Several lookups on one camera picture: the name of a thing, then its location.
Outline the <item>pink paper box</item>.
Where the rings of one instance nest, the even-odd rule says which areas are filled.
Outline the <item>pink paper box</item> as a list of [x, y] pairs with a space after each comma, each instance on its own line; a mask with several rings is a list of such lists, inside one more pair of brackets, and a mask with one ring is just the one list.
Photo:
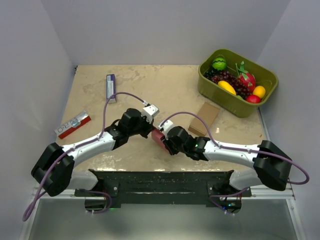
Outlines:
[[164, 134], [162, 132], [160, 132], [157, 128], [153, 129], [151, 131], [151, 138], [153, 141], [156, 142], [156, 144], [158, 146], [160, 146], [164, 151], [166, 151], [167, 153], [169, 153], [169, 151], [166, 149], [163, 141], [162, 141], [162, 138], [164, 137]]

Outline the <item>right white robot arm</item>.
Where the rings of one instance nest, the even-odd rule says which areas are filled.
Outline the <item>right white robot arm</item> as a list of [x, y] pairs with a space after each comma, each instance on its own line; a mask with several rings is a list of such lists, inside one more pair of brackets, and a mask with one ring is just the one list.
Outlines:
[[260, 144], [239, 145], [226, 142], [214, 143], [208, 137], [192, 137], [183, 127], [163, 130], [163, 144], [171, 155], [183, 153], [195, 161], [225, 161], [248, 167], [233, 171], [223, 183], [223, 192], [235, 196], [245, 187], [265, 185], [284, 191], [287, 186], [292, 159], [269, 140]]

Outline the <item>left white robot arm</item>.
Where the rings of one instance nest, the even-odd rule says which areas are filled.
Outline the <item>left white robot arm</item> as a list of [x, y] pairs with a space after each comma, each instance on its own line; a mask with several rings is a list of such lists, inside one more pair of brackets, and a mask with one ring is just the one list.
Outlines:
[[31, 175], [51, 197], [65, 190], [77, 189], [99, 196], [104, 184], [93, 172], [77, 171], [75, 167], [96, 155], [123, 146], [132, 136], [147, 138], [154, 129], [154, 117], [158, 113], [155, 105], [146, 106], [141, 111], [129, 108], [121, 119], [115, 120], [102, 133], [63, 146], [51, 143], [31, 170]]

